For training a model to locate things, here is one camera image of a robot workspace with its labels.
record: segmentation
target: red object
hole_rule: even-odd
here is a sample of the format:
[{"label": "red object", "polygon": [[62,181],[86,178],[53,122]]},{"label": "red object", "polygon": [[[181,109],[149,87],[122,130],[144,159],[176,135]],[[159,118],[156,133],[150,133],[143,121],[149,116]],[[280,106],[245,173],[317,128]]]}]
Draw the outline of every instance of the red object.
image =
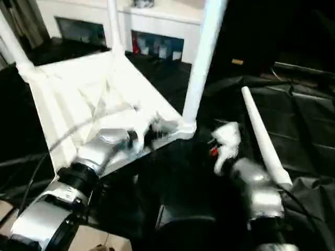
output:
[{"label": "red object", "polygon": [[139,53],[140,52],[140,48],[138,48],[137,40],[136,40],[135,35],[132,36],[132,51],[133,51],[133,53]]},{"label": "red object", "polygon": [[217,156],[219,154],[219,151],[215,147],[213,147],[210,150],[210,154],[211,154],[212,157],[215,157],[215,156]]}]

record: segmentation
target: white shelf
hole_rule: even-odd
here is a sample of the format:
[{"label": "white shelf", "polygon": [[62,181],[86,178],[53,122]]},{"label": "white shelf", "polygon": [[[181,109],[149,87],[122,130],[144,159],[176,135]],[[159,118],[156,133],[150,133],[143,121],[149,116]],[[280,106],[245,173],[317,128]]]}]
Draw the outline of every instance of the white shelf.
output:
[{"label": "white shelf", "polygon": [[[46,2],[71,3],[82,6],[107,8],[106,0],[42,0]],[[135,8],[132,0],[117,0],[119,12],[169,19],[200,25],[202,23],[205,0],[155,0],[152,8]]]}]

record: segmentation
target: white plastic rod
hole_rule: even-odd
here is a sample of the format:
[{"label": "white plastic rod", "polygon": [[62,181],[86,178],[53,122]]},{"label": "white plastic rod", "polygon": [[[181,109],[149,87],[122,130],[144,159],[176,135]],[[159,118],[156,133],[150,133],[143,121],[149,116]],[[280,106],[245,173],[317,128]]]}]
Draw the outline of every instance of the white plastic rod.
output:
[{"label": "white plastic rod", "polygon": [[197,117],[227,2],[227,0],[206,1],[200,42],[188,82],[183,111],[183,118],[188,123],[194,123]]},{"label": "white plastic rod", "polygon": [[267,171],[277,184],[290,189],[292,187],[291,178],[278,158],[248,87],[242,88],[242,95]]},{"label": "white plastic rod", "polygon": [[122,46],[119,19],[117,14],[116,0],[107,0],[109,23],[112,35],[112,51],[125,53],[124,47]]},{"label": "white plastic rod", "polygon": [[12,54],[17,64],[21,63],[31,64],[24,50],[22,49],[20,43],[17,41],[12,29],[10,28],[1,10],[0,10],[0,36],[4,40],[9,52]]}]

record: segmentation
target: white chair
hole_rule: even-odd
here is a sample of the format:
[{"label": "white chair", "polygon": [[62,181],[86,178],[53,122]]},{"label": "white chair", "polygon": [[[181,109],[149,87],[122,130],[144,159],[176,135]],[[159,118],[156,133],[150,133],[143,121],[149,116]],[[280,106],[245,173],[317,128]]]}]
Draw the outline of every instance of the white chair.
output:
[{"label": "white chair", "polygon": [[[176,130],[153,143],[160,148],[176,139],[190,139],[220,30],[227,0],[207,0],[197,57],[192,67],[183,116],[181,116],[125,57],[121,44],[115,0],[107,0],[112,49],[108,52],[35,67],[0,12],[0,35],[16,61],[23,80],[30,85],[48,147],[69,128],[101,112],[110,115],[85,125],[64,140],[52,153],[55,172],[68,166],[80,146],[101,128],[145,130],[159,115],[177,123]],[[120,152],[103,175],[150,152]]]}]

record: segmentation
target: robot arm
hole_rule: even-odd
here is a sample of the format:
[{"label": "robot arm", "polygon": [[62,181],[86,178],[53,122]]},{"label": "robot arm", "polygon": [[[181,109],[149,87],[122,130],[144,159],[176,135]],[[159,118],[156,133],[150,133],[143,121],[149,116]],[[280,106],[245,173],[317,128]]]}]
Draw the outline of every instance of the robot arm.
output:
[{"label": "robot arm", "polygon": [[230,179],[242,194],[256,250],[298,251],[285,238],[282,198],[263,168],[242,158],[233,165]]},{"label": "robot arm", "polygon": [[99,176],[111,158],[132,147],[134,131],[101,129],[68,168],[13,224],[9,250],[67,250]]}]

